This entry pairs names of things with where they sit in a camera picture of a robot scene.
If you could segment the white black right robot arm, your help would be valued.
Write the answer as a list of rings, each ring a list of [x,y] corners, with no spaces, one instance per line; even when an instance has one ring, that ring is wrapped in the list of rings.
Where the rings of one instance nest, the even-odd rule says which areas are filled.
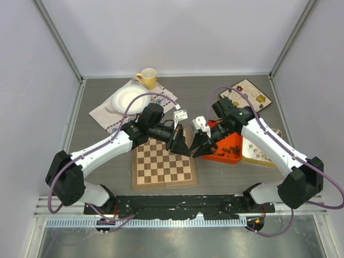
[[[323,190],[324,179],[317,173],[323,171],[323,162],[318,157],[310,159],[292,148],[253,108],[236,107],[228,98],[215,102],[212,108],[220,118],[218,124],[207,126],[203,116],[191,122],[195,137],[190,149],[194,158],[212,154],[218,148],[218,142],[237,133],[263,151],[284,178],[282,182],[257,183],[246,189],[242,200],[245,210],[255,212],[269,202],[283,202],[297,209]]]

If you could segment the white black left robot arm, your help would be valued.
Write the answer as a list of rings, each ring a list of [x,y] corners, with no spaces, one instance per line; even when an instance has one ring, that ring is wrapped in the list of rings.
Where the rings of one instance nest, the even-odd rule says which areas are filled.
[[[50,194],[56,195],[63,206],[83,202],[102,214],[114,212],[116,198],[104,185],[94,185],[85,178],[97,167],[123,153],[143,145],[148,139],[162,141],[166,150],[183,156],[191,152],[185,142],[183,126],[175,123],[166,126],[161,123],[163,107],[150,103],[138,120],[125,123],[110,137],[79,152],[55,154],[45,178]]]

